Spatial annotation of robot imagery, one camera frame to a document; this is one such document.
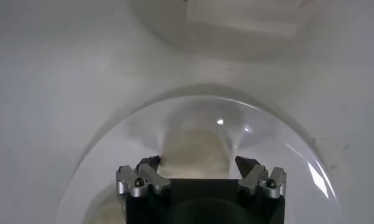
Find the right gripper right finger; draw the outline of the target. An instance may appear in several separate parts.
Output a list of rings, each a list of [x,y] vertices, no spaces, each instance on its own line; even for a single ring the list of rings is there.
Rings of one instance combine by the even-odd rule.
[[[235,162],[242,179],[240,187],[246,188],[249,195],[262,194],[264,198],[278,199],[286,195],[286,172],[281,167],[274,167],[271,174],[256,159],[236,156]]]

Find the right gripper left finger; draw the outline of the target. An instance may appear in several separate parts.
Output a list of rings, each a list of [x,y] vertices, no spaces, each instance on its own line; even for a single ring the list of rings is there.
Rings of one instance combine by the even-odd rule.
[[[116,170],[116,189],[121,197],[142,198],[149,191],[161,195],[171,185],[171,180],[158,174],[160,156],[141,159],[135,168],[120,166]]]

